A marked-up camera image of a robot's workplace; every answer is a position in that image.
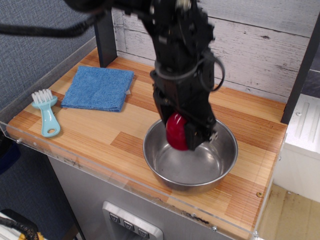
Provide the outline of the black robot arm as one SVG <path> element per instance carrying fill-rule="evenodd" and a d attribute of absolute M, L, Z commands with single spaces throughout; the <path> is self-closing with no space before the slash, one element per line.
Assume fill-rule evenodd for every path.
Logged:
<path fill-rule="evenodd" d="M 195 0 L 69 0 L 72 9 L 98 14 L 111 8 L 135 14 L 150 35 L 156 55 L 153 98 L 164 123 L 184 119 L 183 148 L 195 150 L 215 133 L 209 104 L 218 60 L 210 50 L 214 27 Z"/>

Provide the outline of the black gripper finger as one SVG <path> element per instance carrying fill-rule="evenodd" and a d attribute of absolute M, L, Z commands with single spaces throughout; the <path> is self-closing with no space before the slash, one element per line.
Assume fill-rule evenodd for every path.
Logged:
<path fill-rule="evenodd" d="M 187 148 L 194 151 L 202 143 L 216 140 L 218 138 L 217 124 L 218 121 L 215 118 L 205 126 L 190 121 L 185 123 L 184 133 Z"/>
<path fill-rule="evenodd" d="M 174 113 L 174 108 L 159 88 L 155 88 L 153 90 L 153 99 L 160 118 L 163 124 L 166 125 L 169 117 Z"/>

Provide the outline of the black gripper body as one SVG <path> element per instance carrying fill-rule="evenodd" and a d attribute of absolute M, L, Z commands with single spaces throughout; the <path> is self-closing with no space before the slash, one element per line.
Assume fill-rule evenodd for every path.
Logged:
<path fill-rule="evenodd" d="M 160 89 L 174 112 L 187 120 L 213 120 L 215 116 L 209 104 L 209 94 L 215 84 L 214 66 L 215 56 L 208 50 L 195 67 L 183 74 L 165 72 L 156 62 L 150 76 L 154 89 Z"/>

